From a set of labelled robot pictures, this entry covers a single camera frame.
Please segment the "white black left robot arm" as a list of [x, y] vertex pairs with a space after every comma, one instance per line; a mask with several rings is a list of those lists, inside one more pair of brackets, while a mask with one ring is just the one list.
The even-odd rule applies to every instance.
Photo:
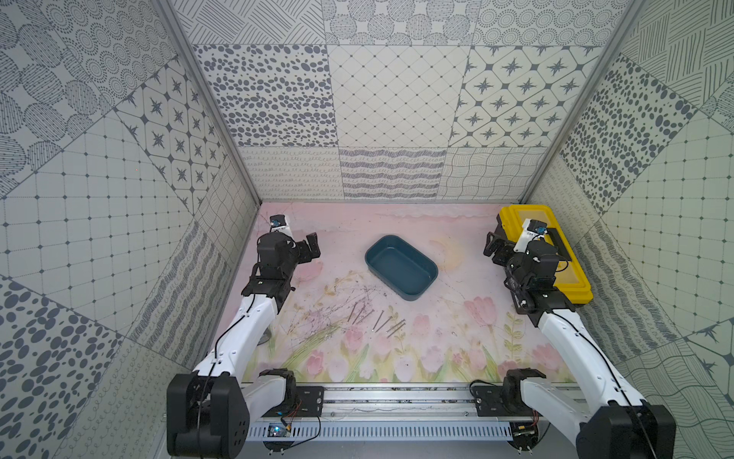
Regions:
[[177, 374], [166, 390], [166, 449], [173, 457], [235, 458], [250, 423], [270, 411], [286, 417], [301, 407], [296, 377], [268, 369], [252, 384], [240, 379], [266, 330], [294, 290], [296, 267], [320, 256], [316, 233], [295, 241], [289, 228], [257, 241], [257, 261], [235, 318], [212, 350], [189, 373]]

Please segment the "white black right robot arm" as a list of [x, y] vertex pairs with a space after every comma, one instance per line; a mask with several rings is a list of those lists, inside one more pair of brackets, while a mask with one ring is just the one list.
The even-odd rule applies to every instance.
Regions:
[[629, 384], [589, 336], [575, 306], [555, 285], [560, 254], [533, 220], [516, 242], [488, 233], [485, 256], [503, 267], [516, 313], [529, 319], [570, 369], [586, 403], [581, 405], [533, 368], [510, 369], [502, 386], [475, 380], [469, 392], [487, 409], [486, 391], [512, 414], [531, 414], [562, 433], [580, 458], [671, 458], [677, 423]]

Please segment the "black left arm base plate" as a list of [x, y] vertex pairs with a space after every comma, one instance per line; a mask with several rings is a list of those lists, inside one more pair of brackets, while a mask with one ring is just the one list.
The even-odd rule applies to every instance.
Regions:
[[297, 386], [292, 401], [286, 401], [270, 409], [264, 417], [320, 417], [323, 413], [324, 395], [324, 386]]

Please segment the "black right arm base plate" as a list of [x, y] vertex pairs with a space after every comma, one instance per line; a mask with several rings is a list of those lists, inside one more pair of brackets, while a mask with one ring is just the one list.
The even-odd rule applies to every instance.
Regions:
[[480, 418], [508, 417], [515, 414], [502, 399], [502, 387], [495, 384], [472, 384], [469, 393]]

